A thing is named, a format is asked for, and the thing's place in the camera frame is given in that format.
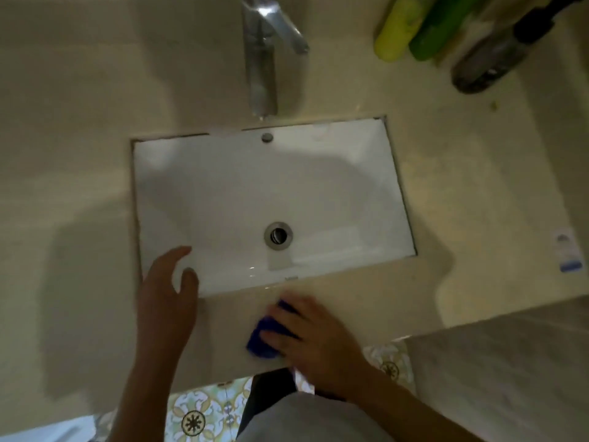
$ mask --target black pants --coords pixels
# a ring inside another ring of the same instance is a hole
[[[295,393],[297,389],[294,381],[293,374],[287,368],[254,376],[252,390],[247,399],[246,407],[243,410],[243,415],[241,416],[237,437],[239,437],[256,414],[267,410],[287,395]],[[342,400],[339,397],[317,390],[315,394],[332,400]]]

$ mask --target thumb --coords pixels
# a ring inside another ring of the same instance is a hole
[[[180,296],[195,301],[198,299],[198,276],[192,268],[186,268],[182,272]]]

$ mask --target bottle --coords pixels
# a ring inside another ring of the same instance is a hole
[[[379,59],[392,62],[403,55],[405,48],[423,23],[435,0],[396,0],[374,42]]]
[[[481,0],[438,0],[433,6],[409,49],[417,60],[435,56],[454,34],[467,15]]]
[[[556,14],[579,1],[551,0],[546,7],[532,9],[513,26],[482,39],[454,66],[452,83],[465,94],[486,90],[526,58],[531,45],[552,29]]]

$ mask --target green bottle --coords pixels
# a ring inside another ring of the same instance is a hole
[[[457,33],[467,15],[481,0],[438,0],[409,49],[417,60],[428,60]]]

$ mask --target blue sponge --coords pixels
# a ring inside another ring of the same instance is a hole
[[[278,302],[278,307],[283,308],[287,312],[296,313],[299,315],[300,313],[295,310],[292,305],[286,303],[283,300]],[[271,318],[270,316],[264,316],[264,318],[260,319],[256,328],[252,332],[250,336],[250,341],[247,342],[247,350],[250,351],[252,355],[259,356],[260,358],[275,358],[276,356],[280,355],[280,352],[274,349],[273,347],[269,346],[265,342],[263,342],[260,338],[261,331],[272,331],[276,332],[277,334],[283,334],[287,336],[292,336],[293,338],[300,339],[298,336],[293,334],[290,330],[280,324],[276,319]]]

